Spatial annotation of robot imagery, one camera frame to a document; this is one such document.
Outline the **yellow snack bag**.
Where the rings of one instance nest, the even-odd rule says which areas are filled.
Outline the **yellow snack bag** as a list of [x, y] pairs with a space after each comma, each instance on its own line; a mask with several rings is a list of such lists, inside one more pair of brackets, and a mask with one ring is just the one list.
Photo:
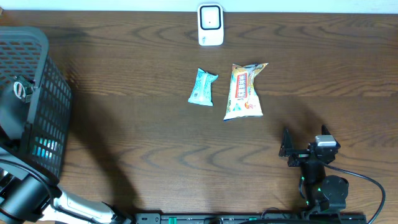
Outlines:
[[268, 63], [240, 66], [232, 64], [231, 81], [224, 121], [248, 116], [263, 116], [254, 79]]

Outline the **teal snack packet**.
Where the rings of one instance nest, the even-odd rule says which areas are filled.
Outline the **teal snack packet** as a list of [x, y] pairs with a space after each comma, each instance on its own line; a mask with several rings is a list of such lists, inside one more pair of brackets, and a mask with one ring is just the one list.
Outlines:
[[213, 106], [211, 99], [211, 84], [217, 80], [217, 78], [218, 75], [210, 74], [199, 68], [188, 102], [203, 106]]

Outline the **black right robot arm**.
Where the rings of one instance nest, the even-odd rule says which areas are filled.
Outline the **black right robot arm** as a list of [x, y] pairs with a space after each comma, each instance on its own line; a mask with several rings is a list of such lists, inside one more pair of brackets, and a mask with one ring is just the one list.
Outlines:
[[287, 129], [279, 151], [280, 157], [288, 158], [289, 167], [299, 167], [299, 190], [307, 202], [307, 208], [302, 216], [309, 219], [315, 215], [337, 215], [346, 208], [349, 183], [336, 175], [326, 175], [325, 167], [335, 160], [340, 144], [330, 134], [326, 126], [322, 133], [315, 136], [306, 149], [294, 148], [292, 137]]

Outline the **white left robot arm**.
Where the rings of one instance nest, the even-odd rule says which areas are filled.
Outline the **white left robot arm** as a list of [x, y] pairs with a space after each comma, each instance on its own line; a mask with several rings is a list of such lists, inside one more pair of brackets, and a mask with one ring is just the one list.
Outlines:
[[1, 88], [1, 219], [6, 223], [289, 223], [272, 208], [260, 215], [127, 214], [59, 184], [72, 91], [62, 78], [10, 77]]

